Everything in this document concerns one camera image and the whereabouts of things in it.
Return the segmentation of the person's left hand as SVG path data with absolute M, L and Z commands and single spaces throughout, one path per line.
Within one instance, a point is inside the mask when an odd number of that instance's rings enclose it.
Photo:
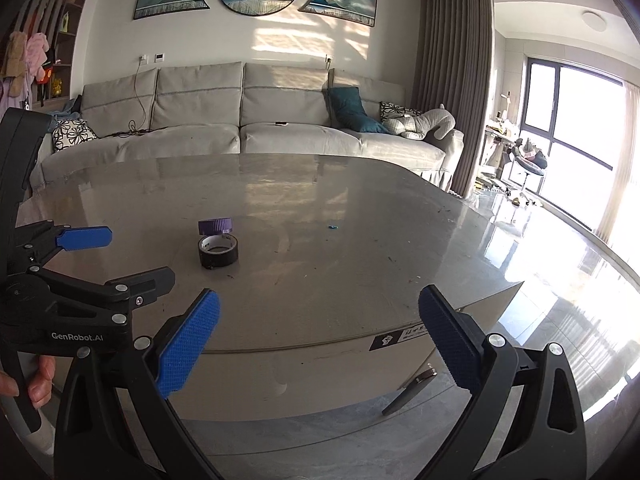
M 29 399 L 36 410 L 45 406 L 52 398 L 55 369 L 56 363 L 53 356 L 39 357 L 37 373 L 28 385 Z M 0 372 L 0 394 L 10 398 L 15 398 L 20 394 L 15 379 L 3 370 Z

